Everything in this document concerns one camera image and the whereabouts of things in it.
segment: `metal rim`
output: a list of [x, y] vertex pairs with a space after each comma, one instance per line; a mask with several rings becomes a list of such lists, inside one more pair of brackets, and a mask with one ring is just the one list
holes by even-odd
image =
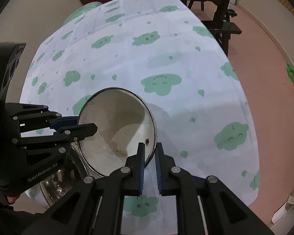
[[[154, 116], [153, 114], [151, 113], [151, 110], [149, 109], [148, 105], [146, 104], [146, 102], [143, 100], [143, 98], [141, 98], [138, 94], [134, 93], [133, 91], [127, 89], [127, 88], [123, 88], [123, 87], [107, 87], [107, 88], [104, 88], [104, 89], [101, 89], [100, 91], [96, 92], [95, 94], [93, 94], [88, 100], [87, 102], [84, 104], [84, 106], [82, 107], [79, 115], [78, 115], [78, 119], [77, 119], [77, 124], [79, 123], [80, 121], [80, 114], [83, 112], [83, 110], [85, 109], [86, 105], [92, 100], [94, 99], [97, 95], [99, 95], [100, 93], [104, 92], [104, 91], [107, 91], [107, 90], [112, 90], [112, 89], [117, 89], [117, 90], [124, 90], [132, 95], [134, 95], [137, 99], [139, 99], [143, 105], [146, 107], [146, 109], [148, 110], [148, 113], [151, 117], [151, 121], [153, 123], [153, 126], [154, 126], [154, 146], [153, 146], [153, 149], [152, 151], [149, 153], [148, 157], [147, 157], [147, 160], [145, 161], [145, 168], [146, 166], [148, 165], [148, 163], [151, 161], [151, 159], [153, 158], [154, 156], [154, 152], [155, 152], [155, 149], [156, 149], [156, 144], [157, 144], [157, 126], [156, 126], [156, 121], [154, 119]], [[82, 151], [81, 151], [81, 146], [80, 146], [80, 142], [78, 141], [77, 142], [77, 146], [78, 146], [78, 150], [79, 150], [79, 153], [82, 157], [82, 159], [84, 160], [84, 162], [87, 164], [88, 168], [91, 169], [95, 174], [97, 174], [98, 176], [100, 177], [106, 177], [105, 175], [101, 174], [100, 172], [98, 172], [97, 170], [95, 170], [89, 163], [88, 161], [85, 159]]]
[[[77, 167], [77, 170], [78, 170], [82, 180], [85, 177], [90, 176], [90, 174], [87, 170], [87, 167], [82, 160], [82, 157], [79, 155], [78, 150], [76, 148], [74, 148], [73, 144], [71, 144], [71, 146], [69, 148], [68, 155], [70, 155], [70, 157], [74, 163], [79, 162], [79, 165], [76, 165], [76, 167]], [[46, 190], [46, 187], [44, 185], [44, 181], [40, 181], [39, 186], [40, 186], [40, 190], [44, 196], [44, 199], [46, 200], [48, 205], [51, 207], [54, 204], [54, 202], [51, 199], [49, 192]]]

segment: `pink tile floor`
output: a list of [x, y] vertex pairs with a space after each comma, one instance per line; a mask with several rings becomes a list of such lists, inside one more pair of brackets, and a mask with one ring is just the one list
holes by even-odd
[[[231, 21], [242, 30], [232, 35], [228, 58], [251, 109], [259, 149], [260, 187], [250, 209], [269, 227], [273, 214], [294, 192], [294, 86], [286, 60], [263, 29], [237, 6]], [[215, 5], [195, 2], [192, 11], [211, 20]]]

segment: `white tablecloth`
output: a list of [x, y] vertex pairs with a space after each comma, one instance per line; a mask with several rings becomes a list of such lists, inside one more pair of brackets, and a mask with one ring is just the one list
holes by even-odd
[[[21, 102], [73, 116], [113, 86], [147, 102], [158, 142], [177, 166], [217, 176], [247, 205], [255, 200], [259, 158], [244, 92], [216, 40], [181, 1], [114, 0], [64, 25], [37, 50]], [[152, 160], [143, 195], [125, 199], [122, 234], [176, 233], [175, 198], [159, 195]]]

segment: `wall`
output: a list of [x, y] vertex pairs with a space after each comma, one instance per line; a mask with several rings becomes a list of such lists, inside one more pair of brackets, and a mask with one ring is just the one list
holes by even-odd
[[236, 0], [275, 42], [287, 61], [294, 64], [294, 16], [277, 0]]
[[79, 0], [10, 0], [0, 15], [0, 42], [27, 45], [11, 80], [7, 101], [19, 102], [26, 73], [39, 45], [81, 6]]

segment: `metal screw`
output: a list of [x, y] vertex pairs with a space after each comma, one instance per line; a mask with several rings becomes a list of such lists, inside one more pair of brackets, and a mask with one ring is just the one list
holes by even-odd
[[60, 147], [60, 148], [59, 148], [59, 152], [60, 152], [61, 154], [63, 154], [63, 153], [65, 153], [65, 152], [66, 152], [66, 150], [65, 150], [65, 148], [64, 148], [64, 147]]
[[122, 173], [129, 173], [131, 171], [131, 169], [127, 166], [122, 167], [120, 170]]
[[94, 179], [91, 176], [84, 177], [84, 179], [83, 179], [84, 183], [91, 183], [91, 182], [93, 182], [93, 180]]
[[171, 168], [171, 171], [172, 171], [173, 173], [179, 173], [179, 172], [181, 171], [181, 168], [180, 168], [180, 167], [176, 167], [176, 166], [174, 166], [174, 167]]
[[216, 183], [218, 181], [217, 177], [215, 176], [209, 176], [207, 178], [207, 180], [210, 182], [210, 183]]

